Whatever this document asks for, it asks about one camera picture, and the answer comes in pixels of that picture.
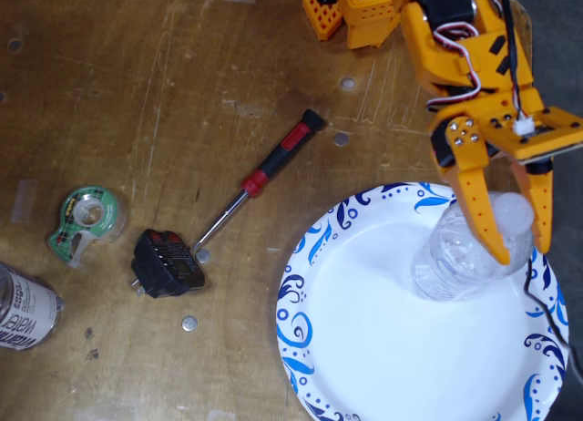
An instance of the screwdriver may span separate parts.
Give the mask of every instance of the screwdriver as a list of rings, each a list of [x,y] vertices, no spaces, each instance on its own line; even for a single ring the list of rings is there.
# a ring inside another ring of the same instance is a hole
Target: screwdriver
[[[243,180],[239,194],[225,207],[219,217],[191,248],[192,253],[202,248],[249,197],[256,198],[259,196],[265,184],[290,162],[302,146],[324,127],[325,123],[318,113],[311,109],[306,109],[302,120],[273,149],[262,164],[249,177]]]

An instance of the table surface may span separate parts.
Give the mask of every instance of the table surface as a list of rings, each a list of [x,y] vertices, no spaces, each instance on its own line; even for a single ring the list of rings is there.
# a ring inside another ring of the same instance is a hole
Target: table surface
[[[438,182],[428,99],[398,29],[349,51],[319,43],[301,0],[1,0],[0,260],[53,284],[63,319],[43,345],[0,353],[0,418],[307,420],[281,366],[276,292],[303,232],[339,200],[391,181]],[[515,5],[530,55],[530,24]],[[352,91],[340,88],[352,77]],[[193,243],[306,108],[328,127],[208,246],[208,287],[130,289],[146,228]],[[348,144],[333,136],[344,132]],[[500,160],[488,171],[511,184]],[[79,270],[49,251],[77,187],[114,190],[128,224]],[[185,333],[192,314],[199,328]]]

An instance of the plastic water bottle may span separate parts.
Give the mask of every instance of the plastic water bottle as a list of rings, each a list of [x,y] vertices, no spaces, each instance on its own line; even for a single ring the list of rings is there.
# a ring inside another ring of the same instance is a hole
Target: plastic water bottle
[[[0,347],[25,350],[43,343],[64,306],[43,280],[0,262]]]
[[[534,212],[517,193],[490,193],[498,230],[510,251],[502,265],[476,240],[459,205],[445,210],[429,240],[416,255],[411,281],[416,292],[430,300],[467,300],[524,266],[533,250],[530,231]]]

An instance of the screwdriver shaft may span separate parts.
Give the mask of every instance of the screwdriver shaft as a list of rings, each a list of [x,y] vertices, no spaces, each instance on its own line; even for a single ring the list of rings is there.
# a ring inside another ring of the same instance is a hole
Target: screwdriver shaft
[[[221,215],[210,225],[209,229],[202,235],[202,237],[190,249],[192,253],[198,251],[202,246],[229,220],[229,218],[243,205],[243,202],[249,198],[249,193],[246,190],[241,190],[240,193],[230,202]]]

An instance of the bottle cap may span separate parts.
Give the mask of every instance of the bottle cap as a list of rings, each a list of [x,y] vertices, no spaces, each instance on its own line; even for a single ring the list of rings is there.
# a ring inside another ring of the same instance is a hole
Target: bottle cap
[[[503,193],[496,196],[492,209],[496,225],[504,236],[523,234],[535,219],[530,202],[519,193]]]

